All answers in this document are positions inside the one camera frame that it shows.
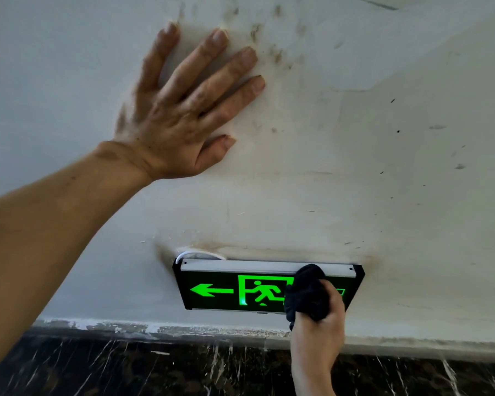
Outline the person's left hand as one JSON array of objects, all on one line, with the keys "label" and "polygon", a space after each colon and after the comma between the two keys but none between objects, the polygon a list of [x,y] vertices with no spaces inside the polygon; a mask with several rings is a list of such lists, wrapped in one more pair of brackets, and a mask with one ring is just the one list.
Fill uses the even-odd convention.
[{"label": "person's left hand", "polygon": [[113,141],[122,145],[122,158],[140,172],[143,186],[159,179],[198,175],[196,159],[216,138],[212,138],[213,133],[263,92],[265,80],[257,75],[243,83],[240,79],[207,111],[183,110],[183,101],[205,80],[196,84],[197,79],[228,45],[225,30],[214,29],[164,84],[159,83],[152,92],[139,93],[137,81],[130,100],[121,107]]}]

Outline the green illuminated exit sign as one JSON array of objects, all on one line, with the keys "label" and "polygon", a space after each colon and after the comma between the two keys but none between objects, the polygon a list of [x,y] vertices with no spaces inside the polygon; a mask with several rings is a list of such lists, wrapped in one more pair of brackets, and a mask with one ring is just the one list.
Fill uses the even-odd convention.
[{"label": "green illuminated exit sign", "polygon": [[187,310],[284,314],[286,287],[306,265],[184,257],[172,269]]}]

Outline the person's left forearm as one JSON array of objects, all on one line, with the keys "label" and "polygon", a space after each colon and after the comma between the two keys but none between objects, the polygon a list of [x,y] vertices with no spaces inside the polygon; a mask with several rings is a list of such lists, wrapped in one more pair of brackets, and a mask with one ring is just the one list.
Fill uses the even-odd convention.
[{"label": "person's left forearm", "polygon": [[0,196],[0,362],[34,323],[99,229],[151,183],[115,141]]}]

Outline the black cleaning cloth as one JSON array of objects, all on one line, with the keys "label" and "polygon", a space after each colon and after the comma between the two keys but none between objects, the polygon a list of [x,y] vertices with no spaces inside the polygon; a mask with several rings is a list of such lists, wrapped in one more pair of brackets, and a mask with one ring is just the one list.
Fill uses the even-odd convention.
[{"label": "black cleaning cloth", "polygon": [[287,285],[284,296],[284,313],[292,331],[296,313],[304,313],[313,321],[320,321],[330,312],[330,297],[321,280],[326,275],[315,264],[300,268],[293,276],[293,283]]}]

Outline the person's right hand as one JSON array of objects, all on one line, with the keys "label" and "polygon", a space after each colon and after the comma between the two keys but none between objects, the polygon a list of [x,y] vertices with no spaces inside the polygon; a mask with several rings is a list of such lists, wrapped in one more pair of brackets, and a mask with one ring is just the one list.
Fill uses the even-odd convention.
[{"label": "person's right hand", "polygon": [[329,313],[314,321],[305,313],[297,313],[291,332],[292,372],[320,375],[329,373],[345,341],[345,305],[336,288],[321,280],[329,295]]}]

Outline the person's right forearm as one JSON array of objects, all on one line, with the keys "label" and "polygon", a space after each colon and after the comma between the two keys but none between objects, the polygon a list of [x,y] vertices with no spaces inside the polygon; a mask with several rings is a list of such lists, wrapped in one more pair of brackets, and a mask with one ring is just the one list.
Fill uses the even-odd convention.
[{"label": "person's right forearm", "polygon": [[296,396],[337,396],[331,381],[331,365],[293,359],[291,373]]}]

